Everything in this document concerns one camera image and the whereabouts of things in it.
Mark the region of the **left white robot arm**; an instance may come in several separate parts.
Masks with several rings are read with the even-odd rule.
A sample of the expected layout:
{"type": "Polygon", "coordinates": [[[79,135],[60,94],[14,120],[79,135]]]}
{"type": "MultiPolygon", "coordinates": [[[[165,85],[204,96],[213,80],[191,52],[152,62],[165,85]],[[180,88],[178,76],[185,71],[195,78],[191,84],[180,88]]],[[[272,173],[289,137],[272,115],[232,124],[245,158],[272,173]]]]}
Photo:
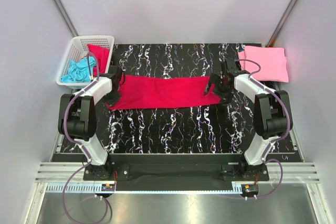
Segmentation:
{"type": "Polygon", "coordinates": [[[101,100],[116,105],[121,99],[120,86],[125,82],[123,70],[110,66],[107,73],[95,77],[91,83],[74,94],[64,94],[60,99],[58,131],[76,144],[85,154],[95,174],[103,180],[113,175],[107,163],[108,153],[96,135],[96,104],[101,100]]]}

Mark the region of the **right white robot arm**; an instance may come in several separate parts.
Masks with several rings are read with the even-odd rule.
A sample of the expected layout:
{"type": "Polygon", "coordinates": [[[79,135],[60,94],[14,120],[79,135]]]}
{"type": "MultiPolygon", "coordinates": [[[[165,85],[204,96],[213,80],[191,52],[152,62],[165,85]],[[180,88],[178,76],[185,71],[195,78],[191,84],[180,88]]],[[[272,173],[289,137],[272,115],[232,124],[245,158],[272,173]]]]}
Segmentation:
{"type": "Polygon", "coordinates": [[[220,98],[220,103],[229,104],[234,92],[243,93],[254,104],[253,123],[255,135],[249,148],[241,155],[235,173],[244,180],[250,180],[261,173],[266,157],[275,143],[284,140],[292,129],[292,115],[289,94],[276,91],[256,80],[253,75],[261,71],[261,65],[249,60],[258,69],[248,72],[241,69],[240,59],[226,60],[220,64],[222,75],[210,75],[204,95],[211,87],[220,98]]]}

